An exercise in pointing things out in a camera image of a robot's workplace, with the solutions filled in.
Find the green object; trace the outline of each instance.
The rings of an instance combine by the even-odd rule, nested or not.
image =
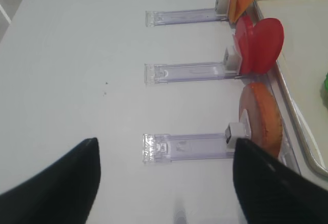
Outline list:
[[[324,80],[324,88],[326,89],[326,92],[328,92],[328,74],[326,75],[326,79]]]

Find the clear plastic slot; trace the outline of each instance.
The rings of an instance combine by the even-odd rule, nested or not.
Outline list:
[[[163,84],[194,80],[238,77],[237,71],[227,71],[223,62],[195,64],[145,64],[145,83]]]
[[[224,134],[144,134],[143,161],[233,158]]]
[[[217,14],[215,8],[184,11],[146,11],[146,26],[228,21],[226,14]]]

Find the white table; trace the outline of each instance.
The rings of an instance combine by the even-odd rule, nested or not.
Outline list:
[[[102,176],[88,223],[173,223],[178,203],[189,224],[239,223],[232,159],[141,160],[143,133],[221,132],[238,119],[239,80],[144,85],[144,63],[217,61],[232,43],[227,23],[146,28],[145,11],[213,6],[23,0],[0,44],[0,193],[96,136]],[[290,136],[302,175],[328,188]]]

